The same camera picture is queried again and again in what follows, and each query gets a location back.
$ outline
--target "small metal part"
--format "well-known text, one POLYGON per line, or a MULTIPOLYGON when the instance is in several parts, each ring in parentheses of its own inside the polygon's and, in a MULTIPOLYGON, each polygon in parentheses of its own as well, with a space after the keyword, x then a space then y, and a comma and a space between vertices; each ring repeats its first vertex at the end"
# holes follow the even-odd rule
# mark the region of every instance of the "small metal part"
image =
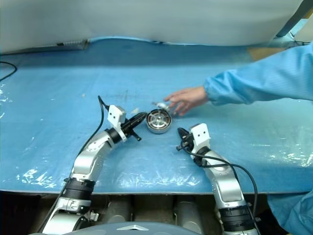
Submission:
POLYGON ((90 221, 97 222, 99 218, 99 213, 90 212, 90 221))
POLYGON ((154 109, 146 117, 148 129, 154 134, 165 133, 172 124, 172 118, 164 109, 154 109))
POLYGON ((169 107, 164 104, 164 103, 161 103, 161 102, 152 102, 153 105, 156 105, 158 108, 160 109, 164 109, 165 111, 169 111, 169 107))

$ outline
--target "human hand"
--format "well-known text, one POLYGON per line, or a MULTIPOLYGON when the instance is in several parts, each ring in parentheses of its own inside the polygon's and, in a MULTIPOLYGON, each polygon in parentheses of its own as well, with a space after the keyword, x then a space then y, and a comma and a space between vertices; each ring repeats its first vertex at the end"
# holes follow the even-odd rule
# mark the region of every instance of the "human hand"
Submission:
POLYGON ((177 105, 174 113, 179 113, 179 115, 182 116, 192 108, 206 103, 208 97, 204 87, 200 86, 174 92, 165 97, 164 101, 171 102, 169 108, 173 108, 177 105))

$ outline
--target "human arm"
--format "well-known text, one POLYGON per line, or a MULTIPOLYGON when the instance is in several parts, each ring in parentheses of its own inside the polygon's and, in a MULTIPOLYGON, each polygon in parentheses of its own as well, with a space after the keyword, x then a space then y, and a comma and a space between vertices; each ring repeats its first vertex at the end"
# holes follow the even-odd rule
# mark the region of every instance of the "human arm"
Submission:
POLYGON ((251 104, 281 98, 313 100, 313 43, 294 47, 205 80, 203 86, 167 96, 185 114, 208 100, 214 105, 251 104))

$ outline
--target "finger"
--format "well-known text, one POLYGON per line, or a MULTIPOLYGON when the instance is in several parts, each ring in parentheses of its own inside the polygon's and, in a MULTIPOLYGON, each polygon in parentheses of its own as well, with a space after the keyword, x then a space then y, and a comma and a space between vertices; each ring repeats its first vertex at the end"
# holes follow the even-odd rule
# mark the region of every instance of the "finger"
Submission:
POLYGON ((187 106, 187 104, 186 103, 180 103, 177 107, 176 107, 176 109, 174 110, 174 113, 179 113, 182 109, 184 109, 185 107, 187 106))
POLYGON ((188 93, 182 93, 182 94, 174 95, 173 97, 170 98, 170 101, 173 103, 185 102, 185 101, 187 101, 187 99, 186 99, 187 95, 188 95, 188 93))
POLYGON ((172 101, 172 100, 170 100, 170 101, 171 101, 171 103, 168 106, 170 109, 174 108, 178 103, 180 103, 180 101, 172 101))
POLYGON ((188 91, 190 91, 191 88, 186 88, 177 92, 173 92, 170 95, 168 95, 167 97, 164 98, 164 101, 169 101, 172 97, 176 96, 176 95, 180 95, 180 94, 184 94, 188 91))
POLYGON ((187 105, 185 106, 185 108, 183 110, 181 110, 181 112, 179 113, 180 116, 185 115, 189 110, 191 110, 193 108, 193 106, 191 105, 187 105))

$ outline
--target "brushless motor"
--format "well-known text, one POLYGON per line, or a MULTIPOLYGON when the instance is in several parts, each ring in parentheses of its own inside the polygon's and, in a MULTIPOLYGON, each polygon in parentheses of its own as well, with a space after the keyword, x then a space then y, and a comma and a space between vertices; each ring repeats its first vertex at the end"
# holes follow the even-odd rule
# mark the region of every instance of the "brushless motor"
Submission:
POLYGON ((154 103, 161 109, 152 110, 146 117, 148 129, 154 134, 165 133, 172 124, 172 118, 162 103, 154 103))

